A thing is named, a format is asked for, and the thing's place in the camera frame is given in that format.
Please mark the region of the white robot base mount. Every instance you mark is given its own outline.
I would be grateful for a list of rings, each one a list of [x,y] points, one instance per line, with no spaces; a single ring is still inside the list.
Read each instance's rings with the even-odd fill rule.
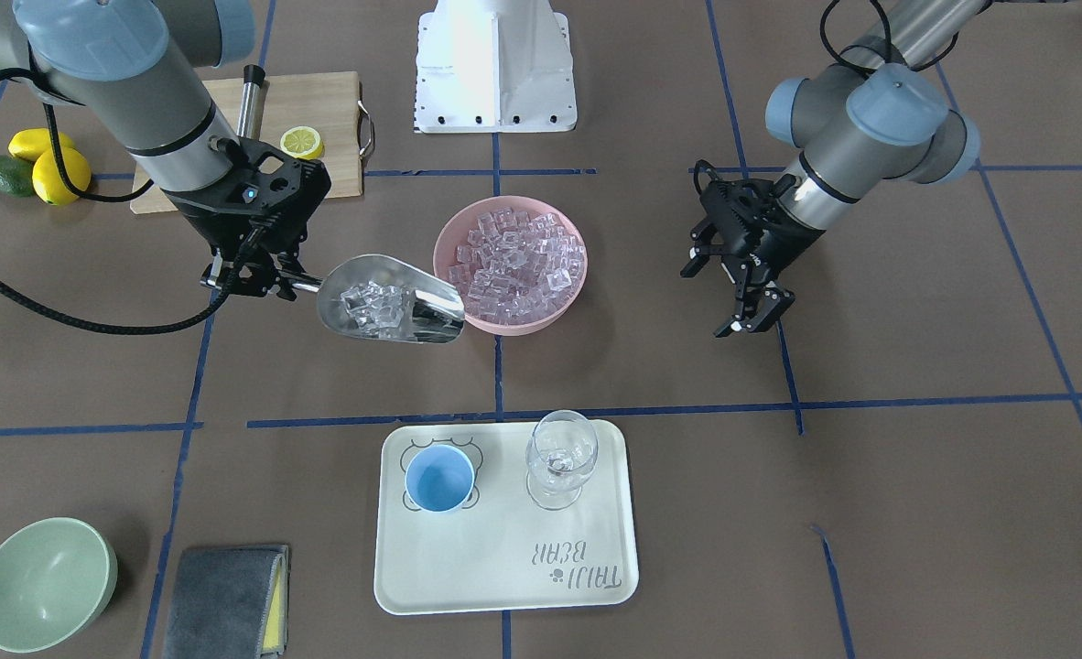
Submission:
[[[578,126],[569,22],[547,1],[439,1],[421,14],[417,37],[417,133]]]

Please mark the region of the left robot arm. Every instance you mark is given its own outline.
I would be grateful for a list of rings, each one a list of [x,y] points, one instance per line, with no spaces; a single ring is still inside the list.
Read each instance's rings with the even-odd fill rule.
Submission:
[[[771,92],[764,126],[796,147],[779,177],[727,180],[708,161],[692,167],[705,216],[691,230],[684,278],[718,260],[734,287],[733,316],[717,337],[766,332],[794,303],[780,274],[884,180],[951,182],[975,166],[977,126],[923,76],[956,45],[986,1],[875,3],[878,24],[815,78]]]

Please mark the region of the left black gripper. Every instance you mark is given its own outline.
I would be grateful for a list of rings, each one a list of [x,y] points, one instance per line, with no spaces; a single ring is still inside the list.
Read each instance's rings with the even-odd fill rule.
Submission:
[[[721,271],[734,279],[728,259],[750,260],[763,267],[768,284],[823,236],[784,208],[786,192],[800,185],[800,177],[783,174],[777,180],[745,177],[727,180],[708,161],[692,166],[692,187],[699,195],[705,218],[692,230],[692,246],[682,278],[695,278],[712,258],[720,258]],[[775,281],[766,286],[741,286],[735,296],[735,313],[714,330],[714,338],[735,333],[762,333],[771,329],[792,307],[795,295]]]

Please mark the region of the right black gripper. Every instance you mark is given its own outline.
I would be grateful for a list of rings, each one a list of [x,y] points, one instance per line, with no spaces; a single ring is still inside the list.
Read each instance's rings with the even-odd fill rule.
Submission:
[[[327,167],[302,161],[258,139],[213,139],[213,150],[230,170],[204,188],[171,192],[213,249],[200,284],[232,296],[296,299],[309,274],[298,260],[308,221],[331,188]],[[251,258],[236,260],[243,243]]]

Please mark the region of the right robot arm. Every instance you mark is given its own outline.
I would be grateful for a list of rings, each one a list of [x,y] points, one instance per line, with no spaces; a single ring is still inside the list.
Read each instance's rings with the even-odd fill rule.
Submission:
[[[96,115],[210,243],[208,286],[291,301],[328,171],[235,130],[197,75],[254,40],[247,1],[0,1],[0,71]]]

